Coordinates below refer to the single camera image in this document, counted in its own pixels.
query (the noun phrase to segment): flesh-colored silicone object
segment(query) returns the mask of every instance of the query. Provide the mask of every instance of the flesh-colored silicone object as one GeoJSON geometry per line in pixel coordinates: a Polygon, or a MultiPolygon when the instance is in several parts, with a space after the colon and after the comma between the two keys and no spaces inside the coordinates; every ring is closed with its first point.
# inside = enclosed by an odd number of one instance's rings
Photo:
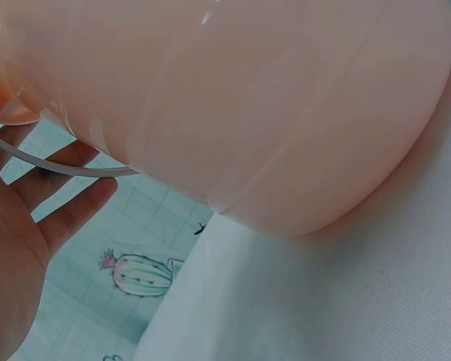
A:
{"type": "Polygon", "coordinates": [[[446,0],[0,0],[0,122],[52,114],[287,237],[388,176],[450,66],[446,0]]]}

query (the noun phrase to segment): light blue fabric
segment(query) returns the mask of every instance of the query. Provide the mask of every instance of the light blue fabric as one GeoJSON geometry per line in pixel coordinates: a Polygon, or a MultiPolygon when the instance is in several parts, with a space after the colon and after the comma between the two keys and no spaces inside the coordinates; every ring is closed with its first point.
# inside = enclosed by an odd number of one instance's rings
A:
{"type": "MultiPolygon", "coordinates": [[[[45,157],[70,141],[73,138],[65,131],[40,122],[22,149],[45,157]]],[[[117,165],[109,157],[100,155],[90,166],[117,165]]],[[[30,168],[13,159],[4,169],[3,177],[10,182],[30,168]]],[[[92,181],[73,179],[37,209],[34,218],[38,220],[49,214],[92,181]]],[[[173,282],[180,261],[185,260],[195,244],[198,237],[195,233],[208,222],[212,213],[145,176],[125,177],[119,179],[119,184],[110,203],[50,264],[37,320],[13,360],[132,359],[138,340],[162,297],[148,296],[147,293],[153,294],[149,287],[121,286],[121,280],[118,280],[119,287],[115,286],[114,275],[119,278],[121,274],[131,274],[120,257],[134,255],[138,261],[135,265],[140,265],[141,259],[148,260],[149,268],[140,270],[146,279],[139,282],[157,282],[156,278],[147,278],[154,266],[167,278],[170,271],[173,282]],[[113,253],[104,256],[106,251],[113,253]],[[137,295],[128,295],[124,290],[137,295]]]]}

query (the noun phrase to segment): cactus print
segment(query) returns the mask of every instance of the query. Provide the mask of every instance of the cactus print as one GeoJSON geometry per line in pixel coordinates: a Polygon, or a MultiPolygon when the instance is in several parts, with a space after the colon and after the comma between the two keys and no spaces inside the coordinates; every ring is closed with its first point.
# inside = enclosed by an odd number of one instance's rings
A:
{"type": "Polygon", "coordinates": [[[114,256],[114,250],[104,252],[101,269],[112,268],[112,278],[123,292],[140,297],[160,297],[167,293],[183,261],[170,259],[164,265],[138,254],[114,256]]]}
{"type": "Polygon", "coordinates": [[[123,358],[119,355],[113,355],[113,356],[104,356],[102,361],[123,361],[123,358]]]}

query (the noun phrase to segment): white cable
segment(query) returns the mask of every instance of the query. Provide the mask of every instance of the white cable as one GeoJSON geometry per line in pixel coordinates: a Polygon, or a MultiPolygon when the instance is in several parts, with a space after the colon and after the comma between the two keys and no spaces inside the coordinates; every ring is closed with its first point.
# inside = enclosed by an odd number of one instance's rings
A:
{"type": "Polygon", "coordinates": [[[24,162],[35,165],[36,167],[54,171],[55,173],[71,175],[74,177],[92,177],[92,178],[109,178],[109,177],[124,177],[127,175],[137,174],[136,171],[129,167],[119,168],[81,168],[71,165],[63,165],[59,163],[50,162],[45,159],[37,158],[31,154],[22,152],[14,146],[0,139],[0,149],[21,159],[24,162]]]}

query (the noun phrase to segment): hand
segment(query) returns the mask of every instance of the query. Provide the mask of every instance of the hand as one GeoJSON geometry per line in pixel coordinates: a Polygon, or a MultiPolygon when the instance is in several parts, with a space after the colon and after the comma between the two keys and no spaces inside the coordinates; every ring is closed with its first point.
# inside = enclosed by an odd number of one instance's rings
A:
{"type": "MultiPolygon", "coordinates": [[[[17,146],[32,128],[5,126],[0,138],[17,146]]],[[[76,141],[49,160],[82,166],[96,154],[76,141]]],[[[0,150],[0,171],[8,160],[9,155],[0,150]]],[[[117,189],[114,179],[99,180],[36,223],[31,212],[69,179],[39,168],[9,185],[0,177],[0,360],[17,350],[32,326],[50,259],[117,189]]]]}

